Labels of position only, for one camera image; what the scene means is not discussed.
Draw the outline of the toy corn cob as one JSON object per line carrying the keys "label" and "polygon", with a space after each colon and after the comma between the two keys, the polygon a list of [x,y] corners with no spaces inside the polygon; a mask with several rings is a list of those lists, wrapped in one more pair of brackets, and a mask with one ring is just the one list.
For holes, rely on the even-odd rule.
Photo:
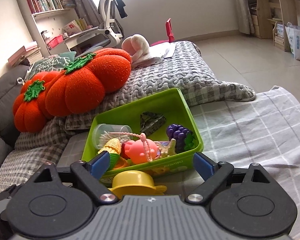
{"label": "toy corn cob", "polygon": [[99,151],[98,153],[102,153],[103,151],[107,151],[110,155],[110,166],[108,170],[112,170],[116,163],[118,162],[121,154],[122,144],[117,138],[110,139]]}

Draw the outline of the clear cup of swabs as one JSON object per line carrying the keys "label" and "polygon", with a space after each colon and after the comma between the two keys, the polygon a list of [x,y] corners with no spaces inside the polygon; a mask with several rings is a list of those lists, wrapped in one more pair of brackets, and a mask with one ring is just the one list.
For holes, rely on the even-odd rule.
{"label": "clear cup of swabs", "polygon": [[127,125],[99,124],[93,128],[93,146],[100,150],[106,142],[114,138],[119,139],[121,143],[132,140],[133,136],[126,133],[132,133],[131,128]]}

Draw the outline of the yellow toy pot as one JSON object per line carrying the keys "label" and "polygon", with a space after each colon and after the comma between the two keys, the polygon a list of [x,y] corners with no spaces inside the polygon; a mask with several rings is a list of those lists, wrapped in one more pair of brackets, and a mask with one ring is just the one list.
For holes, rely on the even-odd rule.
{"label": "yellow toy pot", "polygon": [[153,178],[142,171],[123,171],[113,178],[112,186],[109,190],[119,199],[123,196],[157,196],[164,195],[167,191],[165,185],[154,185]]}

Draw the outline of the small starfish toy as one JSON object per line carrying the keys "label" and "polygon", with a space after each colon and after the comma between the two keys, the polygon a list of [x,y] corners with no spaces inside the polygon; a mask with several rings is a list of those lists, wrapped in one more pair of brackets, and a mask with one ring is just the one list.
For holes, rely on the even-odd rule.
{"label": "small starfish toy", "polygon": [[170,141],[155,141],[159,151],[158,158],[166,158],[176,155],[176,142],[177,141],[175,139],[171,139]]}

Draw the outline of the pink rubber pig toy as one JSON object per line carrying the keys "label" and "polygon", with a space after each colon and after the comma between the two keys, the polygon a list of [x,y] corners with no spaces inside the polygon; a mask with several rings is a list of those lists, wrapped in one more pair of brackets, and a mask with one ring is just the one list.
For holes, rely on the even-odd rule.
{"label": "pink rubber pig toy", "polygon": [[[154,160],[157,157],[158,153],[158,147],[157,145],[150,139],[147,139],[147,142],[149,143],[150,150],[148,157],[149,159]],[[139,139],[137,141],[130,140],[124,143],[124,153],[127,156],[128,159],[133,164],[142,164],[142,163],[147,163],[149,160],[147,159],[146,156],[146,150],[143,146],[142,141]]]}

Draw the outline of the purple toy grapes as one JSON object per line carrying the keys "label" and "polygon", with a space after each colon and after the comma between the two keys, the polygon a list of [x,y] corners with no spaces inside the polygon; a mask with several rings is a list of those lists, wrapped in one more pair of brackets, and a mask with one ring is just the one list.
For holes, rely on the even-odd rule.
{"label": "purple toy grapes", "polygon": [[171,124],[166,129],[166,134],[169,140],[175,139],[175,152],[181,153],[189,151],[194,146],[194,135],[188,128],[178,125]]}

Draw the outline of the dark patterned packet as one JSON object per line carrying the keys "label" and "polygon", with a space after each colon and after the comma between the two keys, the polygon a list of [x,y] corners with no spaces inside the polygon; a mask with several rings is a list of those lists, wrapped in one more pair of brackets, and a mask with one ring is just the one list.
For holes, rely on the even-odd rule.
{"label": "dark patterned packet", "polygon": [[140,132],[149,137],[166,123],[163,114],[143,112],[140,114]]}

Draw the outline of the green plastic storage box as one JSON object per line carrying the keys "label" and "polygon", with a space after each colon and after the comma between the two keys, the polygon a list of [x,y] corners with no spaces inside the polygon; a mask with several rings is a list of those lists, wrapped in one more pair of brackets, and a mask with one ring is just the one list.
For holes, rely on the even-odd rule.
{"label": "green plastic storage box", "polygon": [[126,170],[139,170],[147,172],[152,177],[160,177],[193,169],[193,155],[196,152],[202,152],[204,145],[186,100],[182,92],[177,88],[158,92],[96,115],[91,124],[81,159],[90,161],[97,154],[93,136],[97,125],[127,125],[136,134],[141,130],[141,115],[146,112],[161,114],[166,118],[166,122],[148,136],[149,139],[153,141],[167,141],[167,127],[177,124],[192,131],[194,137],[193,146],[189,147],[187,151],[171,157],[158,159],[150,163],[130,164],[121,169],[107,171],[101,178],[101,182],[105,185],[110,185],[118,173]]}

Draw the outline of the light grey grid sheet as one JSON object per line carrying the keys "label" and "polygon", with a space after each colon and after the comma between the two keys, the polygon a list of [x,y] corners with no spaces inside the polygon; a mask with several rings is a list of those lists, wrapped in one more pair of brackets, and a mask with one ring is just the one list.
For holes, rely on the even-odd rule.
{"label": "light grey grid sheet", "polygon": [[236,168],[251,163],[262,165],[294,200],[298,216],[290,232],[300,239],[300,103],[282,87],[258,93],[248,102],[219,101],[193,106],[176,88],[135,100],[104,113],[92,111],[70,115],[65,127],[74,131],[58,166],[67,167],[96,155],[92,135],[99,124],[129,126],[140,132],[140,115],[162,114],[166,122],[153,134],[153,141],[167,141],[168,125],[180,124],[194,135],[194,145],[186,152],[151,163],[130,165],[130,169],[149,173],[167,194],[188,195],[202,183],[193,169],[195,152],[215,162],[226,161]]}

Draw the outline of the small orange pumpkin cushion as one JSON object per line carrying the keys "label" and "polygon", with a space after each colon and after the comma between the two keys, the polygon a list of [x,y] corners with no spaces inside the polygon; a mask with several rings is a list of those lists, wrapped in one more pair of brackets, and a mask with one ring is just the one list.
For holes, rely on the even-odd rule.
{"label": "small orange pumpkin cushion", "polygon": [[22,86],[12,108],[19,132],[38,133],[53,118],[45,106],[46,89],[58,74],[58,71],[39,72]]}

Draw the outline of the large orange pumpkin cushion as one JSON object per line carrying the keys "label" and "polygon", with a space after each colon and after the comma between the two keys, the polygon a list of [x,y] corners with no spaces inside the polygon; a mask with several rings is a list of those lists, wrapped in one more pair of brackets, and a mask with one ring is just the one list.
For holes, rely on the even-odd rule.
{"label": "large orange pumpkin cushion", "polygon": [[123,87],[131,73],[131,56],[105,48],[77,58],[46,89],[47,111],[58,117],[81,114],[100,105],[107,94]]}

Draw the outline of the grey sofa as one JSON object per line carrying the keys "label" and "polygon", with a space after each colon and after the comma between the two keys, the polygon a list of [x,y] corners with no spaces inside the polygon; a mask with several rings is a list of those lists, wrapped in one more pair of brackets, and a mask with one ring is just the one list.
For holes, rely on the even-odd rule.
{"label": "grey sofa", "polygon": [[20,134],[14,125],[12,107],[22,88],[17,79],[25,77],[28,69],[28,66],[21,64],[0,77],[0,167],[7,155],[14,150]]}

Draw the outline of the grey checkered quilt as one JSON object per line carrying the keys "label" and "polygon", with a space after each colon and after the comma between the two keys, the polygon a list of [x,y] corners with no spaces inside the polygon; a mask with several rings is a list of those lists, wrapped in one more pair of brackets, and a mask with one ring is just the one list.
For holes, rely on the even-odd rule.
{"label": "grey checkered quilt", "polygon": [[58,163],[70,137],[89,129],[99,113],[169,88],[180,89],[190,107],[216,101],[256,99],[255,91],[248,86],[217,80],[199,47],[190,41],[179,41],[172,58],[133,69],[126,84],[106,96],[96,109],[55,117],[38,133],[19,133],[14,146],[9,146],[0,135],[0,192],[13,184],[26,182],[45,161]]}

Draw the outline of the teal patterned pillow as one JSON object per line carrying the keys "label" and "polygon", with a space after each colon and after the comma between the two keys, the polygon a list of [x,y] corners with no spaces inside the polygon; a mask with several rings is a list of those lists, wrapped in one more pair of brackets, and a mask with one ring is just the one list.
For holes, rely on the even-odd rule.
{"label": "teal patterned pillow", "polygon": [[39,72],[60,71],[70,63],[74,62],[75,51],[51,55],[32,64],[25,75],[24,81],[32,79]]}

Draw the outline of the pink plush toy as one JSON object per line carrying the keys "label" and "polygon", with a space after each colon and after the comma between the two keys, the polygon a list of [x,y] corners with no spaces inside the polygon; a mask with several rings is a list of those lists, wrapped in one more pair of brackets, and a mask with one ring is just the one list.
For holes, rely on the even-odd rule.
{"label": "pink plush toy", "polygon": [[149,53],[150,45],[145,37],[140,34],[134,34],[122,42],[121,48],[130,55],[132,63],[136,63],[136,61]]}

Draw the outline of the red chair back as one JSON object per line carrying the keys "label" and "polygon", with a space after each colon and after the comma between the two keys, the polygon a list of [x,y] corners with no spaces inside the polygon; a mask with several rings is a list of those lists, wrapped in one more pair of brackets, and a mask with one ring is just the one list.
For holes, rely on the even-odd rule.
{"label": "red chair back", "polygon": [[166,27],[166,34],[167,34],[167,37],[168,37],[168,41],[170,43],[174,42],[174,34],[173,34],[173,31],[172,31],[171,18],[169,18],[166,21],[165,27]]}

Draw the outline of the white office chair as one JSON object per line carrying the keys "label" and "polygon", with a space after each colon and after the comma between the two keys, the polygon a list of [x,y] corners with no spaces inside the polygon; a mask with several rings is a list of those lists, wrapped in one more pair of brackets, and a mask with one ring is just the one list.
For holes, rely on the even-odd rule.
{"label": "white office chair", "polygon": [[115,16],[117,6],[117,0],[99,0],[98,13],[102,23],[98,26],[96,34],[105,38],[105,41],[100,44],[104,48],[118,46],[125,37],[123,28]]}

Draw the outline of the white paper bag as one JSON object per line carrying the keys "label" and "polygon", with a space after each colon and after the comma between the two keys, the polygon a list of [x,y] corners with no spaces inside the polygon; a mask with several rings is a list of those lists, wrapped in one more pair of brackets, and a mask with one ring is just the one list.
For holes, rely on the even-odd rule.
{"label": "white paper bag", "polygon": [[285,29],[294,59],[300,60],[300,26],[292,25],[288,22]]}

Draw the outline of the white bookshelf with books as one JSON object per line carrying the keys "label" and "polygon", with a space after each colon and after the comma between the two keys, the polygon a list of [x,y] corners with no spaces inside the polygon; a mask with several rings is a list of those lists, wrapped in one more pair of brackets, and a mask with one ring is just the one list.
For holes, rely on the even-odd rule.
{"label": "white bookshelf with books", "polygon": [[82,52],[83,37],[71,38],[64,27],[72,21],[98,27],[101,18],[93,0],[17,0],[27,29],[43,57]]}

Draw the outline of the wooden shelf unit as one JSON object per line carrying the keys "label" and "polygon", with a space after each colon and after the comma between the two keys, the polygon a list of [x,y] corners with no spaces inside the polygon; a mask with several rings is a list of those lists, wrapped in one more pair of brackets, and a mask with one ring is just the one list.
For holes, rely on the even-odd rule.
{"label": "wooden shelf unit", "polygon": [[272,39],[275,47],[290,51],[285,26],[300,25],[300,0],[248,0],[254,35]]}

